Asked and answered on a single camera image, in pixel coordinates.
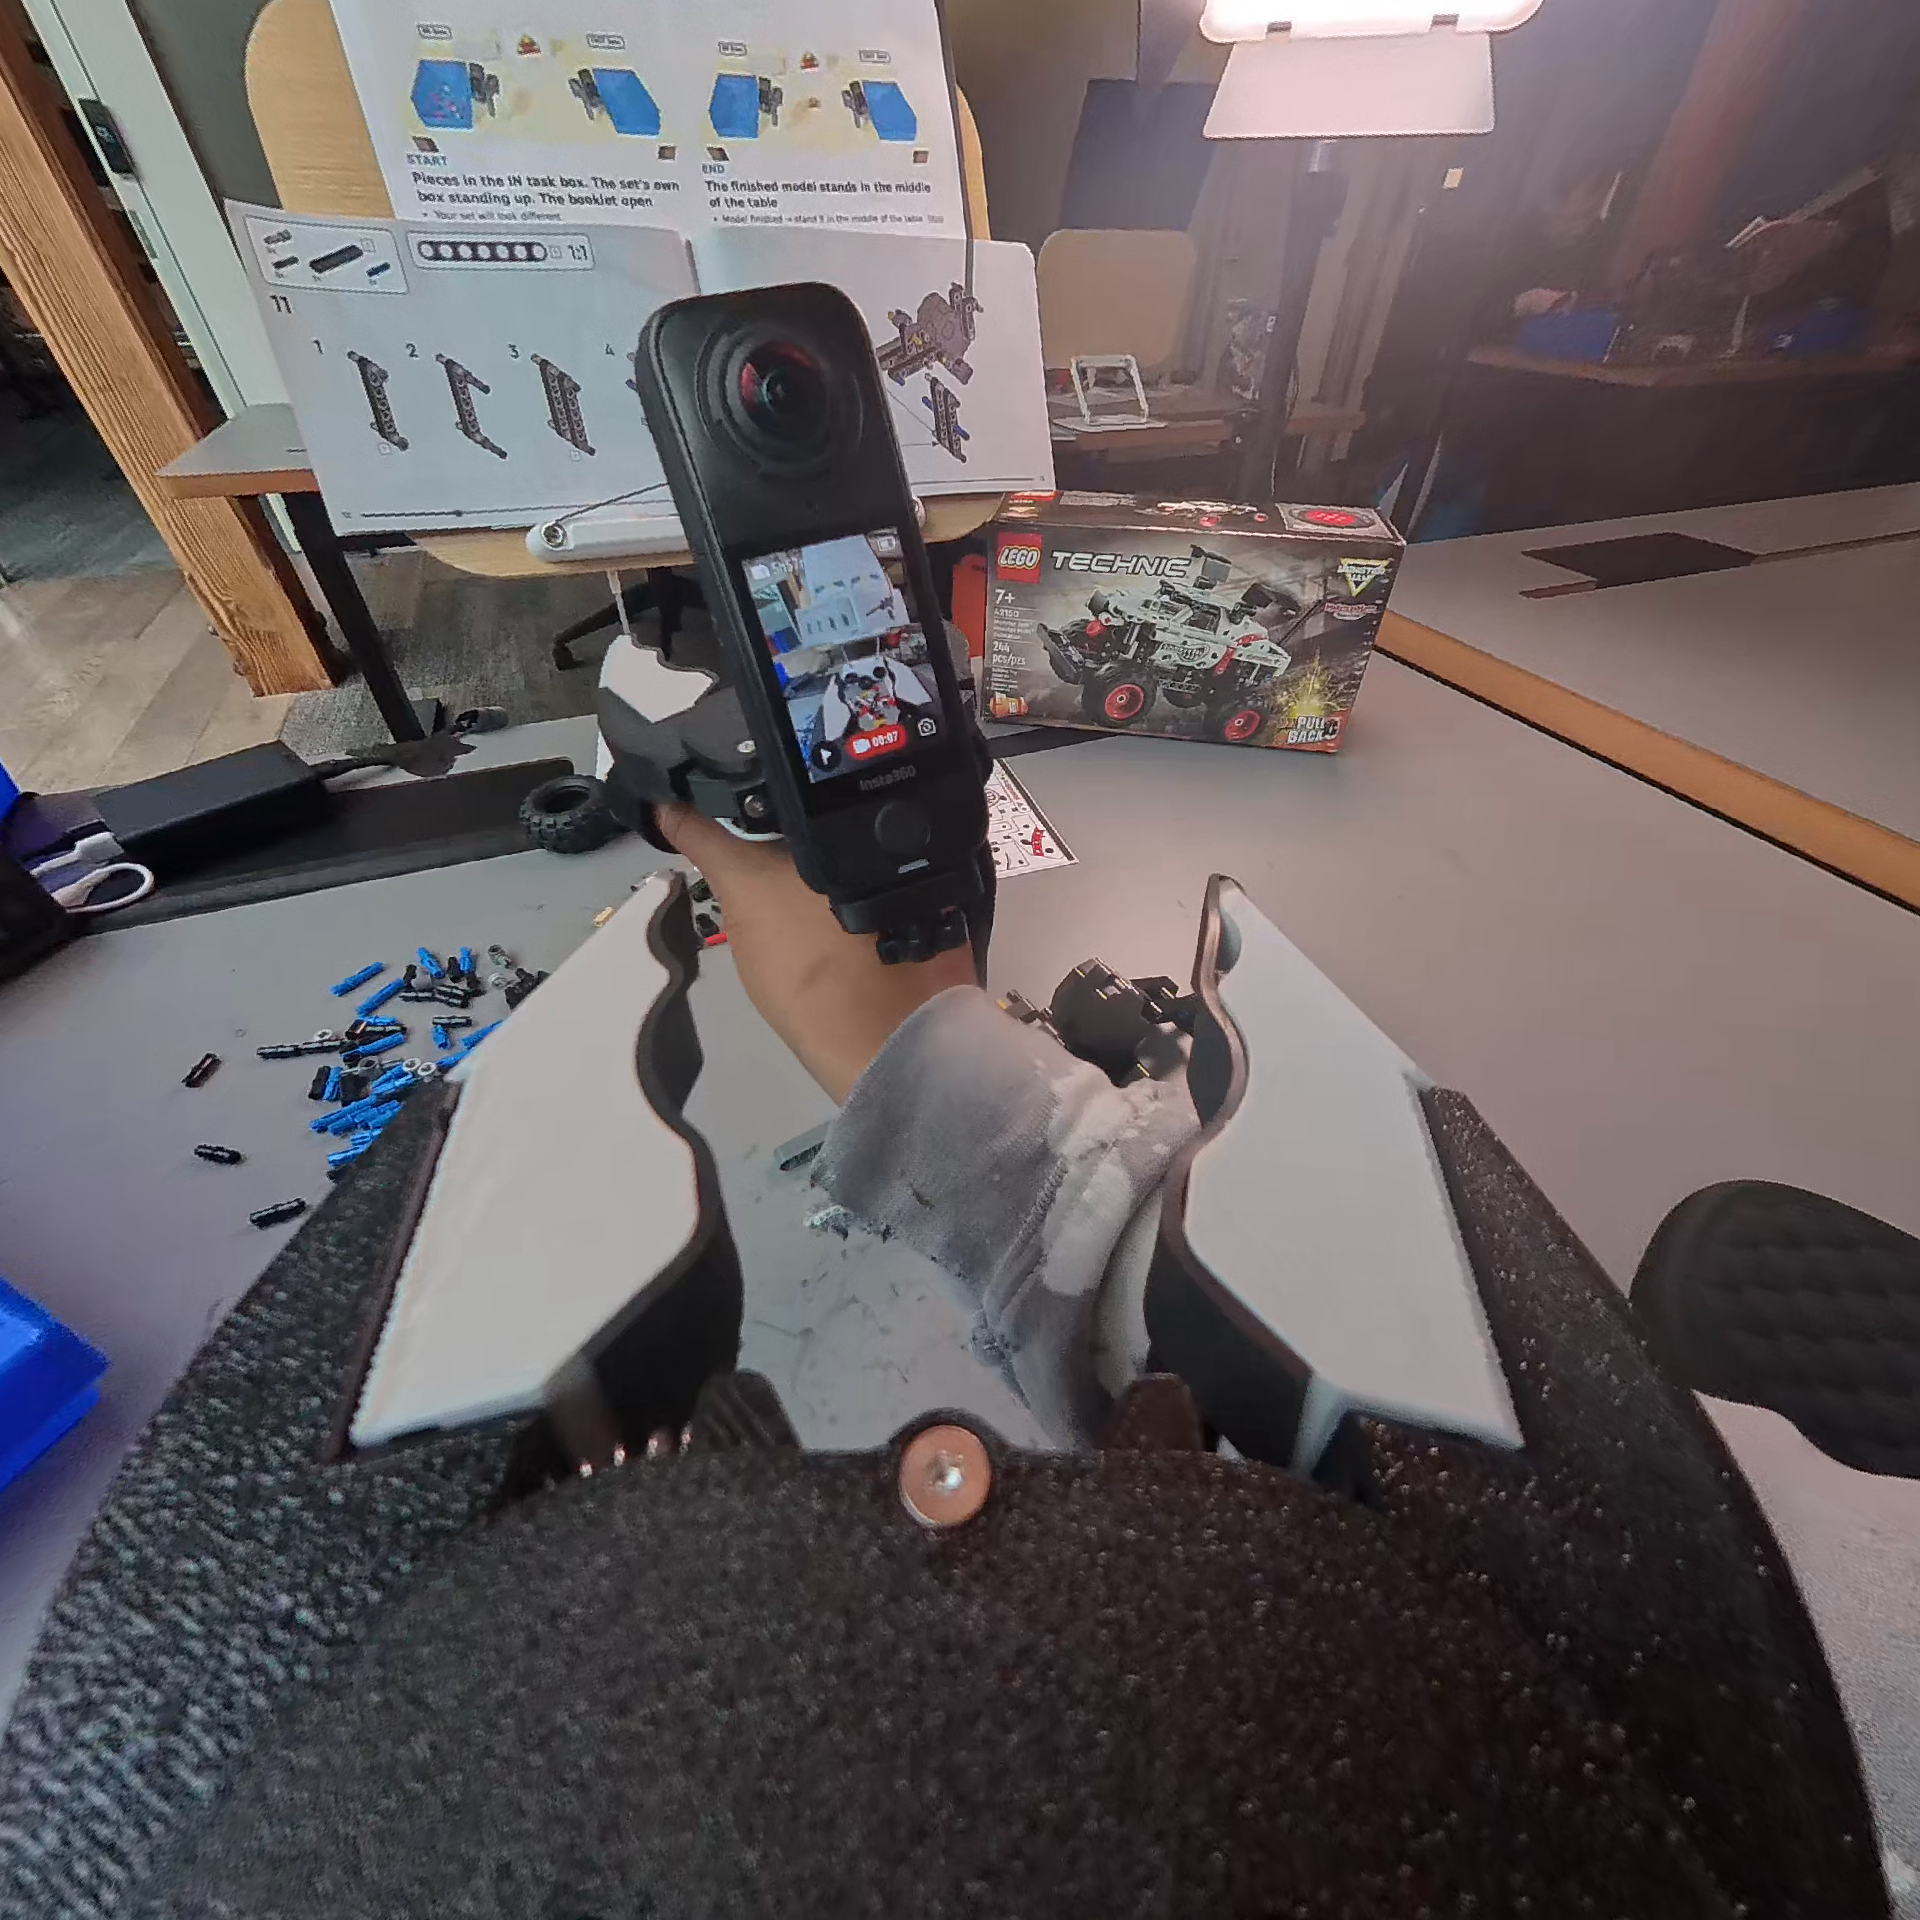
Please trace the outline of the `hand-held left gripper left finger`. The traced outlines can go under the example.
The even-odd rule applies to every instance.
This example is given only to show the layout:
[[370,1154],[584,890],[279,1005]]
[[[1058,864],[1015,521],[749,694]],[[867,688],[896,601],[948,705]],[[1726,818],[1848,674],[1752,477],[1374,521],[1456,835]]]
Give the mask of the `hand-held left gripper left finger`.
[[685,880],[649,877],[453,1075],[348,1423],[358,1453],[545,1417],[570,1453],[677,1427],[737,1350]]

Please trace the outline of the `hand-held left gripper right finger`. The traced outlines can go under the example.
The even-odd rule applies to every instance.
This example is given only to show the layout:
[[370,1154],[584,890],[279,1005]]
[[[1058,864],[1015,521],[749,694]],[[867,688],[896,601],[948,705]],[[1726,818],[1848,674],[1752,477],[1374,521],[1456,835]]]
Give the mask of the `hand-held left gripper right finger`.
[[1435,1081],[1225,875],[1191,992],[1199,1130],[1161,1187],[1152,1357],[1232,1453],[1300,1476],[1352,1417],[1520,1451]]

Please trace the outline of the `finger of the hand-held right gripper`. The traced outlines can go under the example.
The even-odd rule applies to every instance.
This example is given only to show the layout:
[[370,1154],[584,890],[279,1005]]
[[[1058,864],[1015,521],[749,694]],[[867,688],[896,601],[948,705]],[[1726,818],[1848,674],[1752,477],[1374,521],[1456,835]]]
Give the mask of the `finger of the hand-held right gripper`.
[[611,643],[598,682],[598,728],[611,737],[622,713],[662,721],[698,704],[716,684],[712,671],[675,664],[653,643]]

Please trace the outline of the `person's right forearm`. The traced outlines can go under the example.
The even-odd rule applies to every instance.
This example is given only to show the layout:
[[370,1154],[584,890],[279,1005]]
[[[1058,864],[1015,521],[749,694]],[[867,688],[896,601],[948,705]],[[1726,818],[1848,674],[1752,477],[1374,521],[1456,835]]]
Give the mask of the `person's right forearm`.
[[965,1300],[974,1356],[1058,1449],[1099,1441],[1142,1369],[1121,1328],[1148,1221],[1202,1130],[1187,1086],[1115,1087],[1092,1063],[952,987],[881,1044],[831,1123],[813,1182]]

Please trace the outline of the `white desk with orange edge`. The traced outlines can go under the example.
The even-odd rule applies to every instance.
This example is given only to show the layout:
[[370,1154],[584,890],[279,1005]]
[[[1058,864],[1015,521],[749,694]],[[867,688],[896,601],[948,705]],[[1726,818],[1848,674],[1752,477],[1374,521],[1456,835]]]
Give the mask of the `white desk with orange edge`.
[[[1747,568],[1530,601],[1526,549],[1659,530]],[[1918,905],[1918,487],[1413,545],[1380,653]]]

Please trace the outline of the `background long desk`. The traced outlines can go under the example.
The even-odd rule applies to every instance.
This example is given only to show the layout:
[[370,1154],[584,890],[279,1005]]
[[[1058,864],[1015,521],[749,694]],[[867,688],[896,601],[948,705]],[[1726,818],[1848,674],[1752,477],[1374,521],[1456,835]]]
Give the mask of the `background long desk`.
[[1564,398],[1683,401],[1779,418],[1869,416],[1916,394],[1916,314],[1819,301],[1755,318],[1749,301],[1643,320],[1623,302],[1559,302],[1464,352],[1464,370]]

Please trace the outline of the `person's right hand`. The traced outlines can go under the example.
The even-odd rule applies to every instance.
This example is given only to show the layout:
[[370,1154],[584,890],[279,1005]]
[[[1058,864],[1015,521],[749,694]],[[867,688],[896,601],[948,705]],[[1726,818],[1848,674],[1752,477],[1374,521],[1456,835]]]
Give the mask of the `person's right hand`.
[[713,892],[735,974],[757,1013],[833,1102],[924,1003],[979,981],[971,947],[886,963],[841,926],[783,842],[750,842],[685,805],[651,811],[667,844]]

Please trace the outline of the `black chair base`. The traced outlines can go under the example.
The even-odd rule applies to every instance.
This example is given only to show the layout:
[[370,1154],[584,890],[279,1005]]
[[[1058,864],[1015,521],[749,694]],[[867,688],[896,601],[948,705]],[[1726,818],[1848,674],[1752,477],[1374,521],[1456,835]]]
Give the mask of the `black chair base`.
[[696,574],[684,565],[649,565],[632,586],[624,586],[619,570],[611,568],[609,586],[609,611],[595,611],[552,637],[549,656],[556,669],[577,669],[584,662],[574,651],[576,643],[604,630],[617,627],[634,637],[634,619],[639,615],[651,617],[653,641],[662,653],[667,653],[684,627],[685,611],[706,609],[704,589]]

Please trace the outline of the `black toy tyre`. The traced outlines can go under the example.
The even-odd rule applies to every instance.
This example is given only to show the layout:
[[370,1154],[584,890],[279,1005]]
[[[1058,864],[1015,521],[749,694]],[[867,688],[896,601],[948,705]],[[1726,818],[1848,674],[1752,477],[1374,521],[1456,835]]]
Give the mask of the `black toy tyre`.
[[532,846],[563,856],[598,851],[624,831],[605,783],[582,775],[529,788],[517,807],[517,826]]

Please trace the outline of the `pile of small building pieces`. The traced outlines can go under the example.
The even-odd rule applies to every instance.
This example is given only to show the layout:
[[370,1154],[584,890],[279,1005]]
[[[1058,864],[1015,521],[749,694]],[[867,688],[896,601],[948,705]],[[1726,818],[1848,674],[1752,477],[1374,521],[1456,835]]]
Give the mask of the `pile of small building pieces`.
[[452,1080],[552,977],[503,945],[414,947],[335,981],[335,1020],[252,1043],[252,1058],[301,1100],[301,1128],[329,1195],[414,1097]]

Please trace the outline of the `open building booklet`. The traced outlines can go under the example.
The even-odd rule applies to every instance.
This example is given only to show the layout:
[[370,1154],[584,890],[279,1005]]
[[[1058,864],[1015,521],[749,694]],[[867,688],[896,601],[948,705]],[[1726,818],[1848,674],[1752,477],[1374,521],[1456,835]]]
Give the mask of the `open building booklet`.
[[863,316],[917,498],[1052,487],[1037,260],[1018,242],[226,216],[341,530],[665,515],[634,384],[645,318],[813,280]]

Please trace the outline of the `printed instruction sheet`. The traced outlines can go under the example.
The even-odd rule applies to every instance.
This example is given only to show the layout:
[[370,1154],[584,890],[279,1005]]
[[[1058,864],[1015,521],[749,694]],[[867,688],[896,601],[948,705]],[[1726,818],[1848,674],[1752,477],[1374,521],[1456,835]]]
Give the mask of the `printed instruction sheet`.
[[332,2],[395,216],[988,234],[931,2]]

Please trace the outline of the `white sticker sheet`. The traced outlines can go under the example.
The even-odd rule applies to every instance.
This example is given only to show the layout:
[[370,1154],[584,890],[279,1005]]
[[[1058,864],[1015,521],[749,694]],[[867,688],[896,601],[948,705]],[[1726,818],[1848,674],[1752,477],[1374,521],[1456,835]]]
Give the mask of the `white sticker sheet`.
[[1054,872],[1075,864],[1075,854],[1011,773],[992,761],[985,780],[986,844],[997,880]]

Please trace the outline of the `background wooden table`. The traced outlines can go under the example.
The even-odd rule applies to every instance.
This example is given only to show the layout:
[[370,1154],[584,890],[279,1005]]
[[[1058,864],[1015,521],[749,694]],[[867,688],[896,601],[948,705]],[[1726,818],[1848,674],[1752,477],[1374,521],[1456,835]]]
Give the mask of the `background wooden table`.
[[220,420],[197,445],[157,468],[157,487],[168,500],[279,500],[313,576],[318,606],[345,643],[386,732],[395,740],[421,740],[445,730],[444,702],[414,698],[401,686],[348,565],[346,548],[327,515],[290,405],[250,405]]

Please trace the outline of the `black power adapter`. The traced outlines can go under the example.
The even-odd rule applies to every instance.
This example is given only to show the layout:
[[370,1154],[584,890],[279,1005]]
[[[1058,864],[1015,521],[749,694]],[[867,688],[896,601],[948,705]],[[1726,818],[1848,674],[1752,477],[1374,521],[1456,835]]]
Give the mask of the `black power adapter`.
[[266,740],[98,788],[91,805],[132,864],[172,882],[321,824],[329,794],[318,769]]

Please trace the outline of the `black office chair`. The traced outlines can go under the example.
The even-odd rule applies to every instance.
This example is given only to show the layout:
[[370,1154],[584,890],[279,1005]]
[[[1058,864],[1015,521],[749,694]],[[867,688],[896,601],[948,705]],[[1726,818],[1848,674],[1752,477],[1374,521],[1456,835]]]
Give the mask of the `black office chair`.
[[1836,1463],[1918,1478],[1918,1239],[1806,1187],[1677,1201],[1627,1287],[1646,1345],[1699,1394],[1783,1417]]

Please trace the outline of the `toy truck set box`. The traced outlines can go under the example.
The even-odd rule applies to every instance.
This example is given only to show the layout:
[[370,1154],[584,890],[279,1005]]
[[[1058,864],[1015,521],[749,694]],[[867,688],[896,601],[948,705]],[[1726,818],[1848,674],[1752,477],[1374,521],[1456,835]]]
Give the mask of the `toy truck set box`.
[[1331,755],[1403,560],[1369,508],[1011,495],[988,530],[983,713]]

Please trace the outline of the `blue plastic bin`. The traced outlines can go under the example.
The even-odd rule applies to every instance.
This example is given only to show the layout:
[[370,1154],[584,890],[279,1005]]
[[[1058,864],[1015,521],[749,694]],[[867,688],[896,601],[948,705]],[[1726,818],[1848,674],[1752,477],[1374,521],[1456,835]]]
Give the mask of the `blue plastic bin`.
[[98,1405],[107,1356],[2,1279],[2,1489]]

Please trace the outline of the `black light stand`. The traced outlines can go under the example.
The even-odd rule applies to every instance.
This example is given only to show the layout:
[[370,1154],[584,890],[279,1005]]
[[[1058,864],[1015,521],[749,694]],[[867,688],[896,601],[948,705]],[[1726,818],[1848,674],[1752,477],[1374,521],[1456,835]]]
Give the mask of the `black light stand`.
[[1319,252],[1337,227],[1347,181],[1337,142],[1306,144],[1285,216],[1279,291],[1259,377],[1258,420],[1243,443],[1242,486],[1250,500],[1279,498],[1279,456],[1291,414],[1302,332]]

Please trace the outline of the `studio light panel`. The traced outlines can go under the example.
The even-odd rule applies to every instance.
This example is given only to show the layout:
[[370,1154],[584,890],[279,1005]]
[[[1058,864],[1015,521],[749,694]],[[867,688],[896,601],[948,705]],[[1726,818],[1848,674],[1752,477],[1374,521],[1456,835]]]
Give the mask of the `studio light panel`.
[[1497,122],[1493,46],[1541,2],[1207,2],[1230,49],[1212,142],[1477,137]]

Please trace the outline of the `black built toy frame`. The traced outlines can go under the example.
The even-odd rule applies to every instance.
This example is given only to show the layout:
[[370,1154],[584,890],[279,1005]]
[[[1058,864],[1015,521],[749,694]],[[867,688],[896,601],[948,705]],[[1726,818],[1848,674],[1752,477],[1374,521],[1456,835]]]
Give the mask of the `black built toy frame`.
[[1199,997],[1168,974],[1128,977],[1101,958],[1085,958],[1058,979],[1045,1005],[1017,991],[995,1003],[1126,1087],[1185,1070]]

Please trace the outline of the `wooden post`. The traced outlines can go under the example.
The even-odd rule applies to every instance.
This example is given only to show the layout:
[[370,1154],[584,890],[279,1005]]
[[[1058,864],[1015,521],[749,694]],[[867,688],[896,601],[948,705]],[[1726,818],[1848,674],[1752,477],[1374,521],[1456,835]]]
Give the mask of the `wooden post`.
[[212,430],[211,393],[82,157],[19,3],[4,3],[2,21],[2,263],[235,669],[259,695],[332,686],[342,656],[262,510],[177,500],[158,482]]

